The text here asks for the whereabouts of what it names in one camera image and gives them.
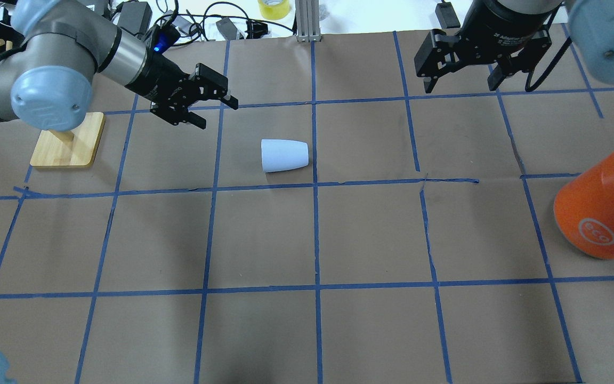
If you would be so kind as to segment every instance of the paper cup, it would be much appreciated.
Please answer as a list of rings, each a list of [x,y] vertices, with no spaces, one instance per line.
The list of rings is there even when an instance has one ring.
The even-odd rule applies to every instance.
[[[295,140],[262,139],[262,170],[296,170],[309,164],[309,146]]]

